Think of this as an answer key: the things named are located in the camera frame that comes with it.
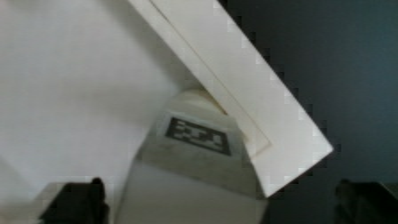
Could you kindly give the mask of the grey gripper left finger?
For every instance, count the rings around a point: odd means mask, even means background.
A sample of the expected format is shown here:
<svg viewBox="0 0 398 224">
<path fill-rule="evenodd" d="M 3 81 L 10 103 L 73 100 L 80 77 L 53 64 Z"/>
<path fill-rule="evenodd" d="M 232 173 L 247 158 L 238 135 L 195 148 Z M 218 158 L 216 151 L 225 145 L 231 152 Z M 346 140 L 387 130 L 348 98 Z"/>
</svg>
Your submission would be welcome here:
<svg viewBox="0 0 398 224">
<path fill-rule="evenodd" d="M 85 183 L 69 182 L 39 216 L 41 224 L 108 224 L 105 196 L 99 178 Z"/>
</svg>

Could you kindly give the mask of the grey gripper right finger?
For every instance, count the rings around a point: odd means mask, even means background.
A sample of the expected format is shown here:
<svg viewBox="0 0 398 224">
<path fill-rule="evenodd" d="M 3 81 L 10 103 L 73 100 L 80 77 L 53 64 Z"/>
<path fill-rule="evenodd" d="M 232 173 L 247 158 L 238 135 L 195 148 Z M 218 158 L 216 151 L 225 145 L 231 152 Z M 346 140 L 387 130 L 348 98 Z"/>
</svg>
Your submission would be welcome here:
<svg viewBox="0 0 398 224">
<path fill-rule="evenodd" d="M 398 183 L 339 181 L 334 224 L 398 224 Z"/>
</svg>

